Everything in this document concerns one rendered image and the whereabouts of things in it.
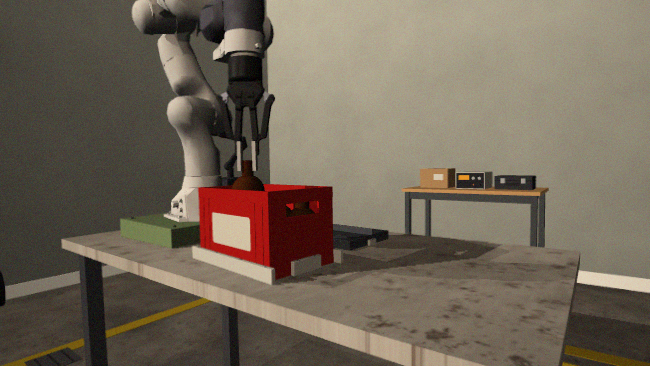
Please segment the red plastic crate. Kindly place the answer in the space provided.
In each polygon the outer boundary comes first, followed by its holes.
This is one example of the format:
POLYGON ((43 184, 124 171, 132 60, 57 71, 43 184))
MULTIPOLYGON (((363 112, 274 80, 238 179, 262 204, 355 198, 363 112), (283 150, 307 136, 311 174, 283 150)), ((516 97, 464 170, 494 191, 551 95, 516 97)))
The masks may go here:
POLYGON ((291 261, 321 255, 334 263, 333 187, 263 184, 265 191, 198 187, 202 248, 275 268, 291 276, 291 261), (286 218, 286 206, 309 202, 314 214, 286 218))

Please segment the brown bottle with green label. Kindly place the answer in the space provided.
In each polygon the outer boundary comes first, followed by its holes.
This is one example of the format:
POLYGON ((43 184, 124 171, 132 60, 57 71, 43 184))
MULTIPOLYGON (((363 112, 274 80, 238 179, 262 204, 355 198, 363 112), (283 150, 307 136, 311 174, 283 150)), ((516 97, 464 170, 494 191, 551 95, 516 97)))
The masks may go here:
POLYGON ((232 189, 265 191, 262 181, 254 176, 252 160, 242 161, 242 176, 236 179, 233 183, 232 189))

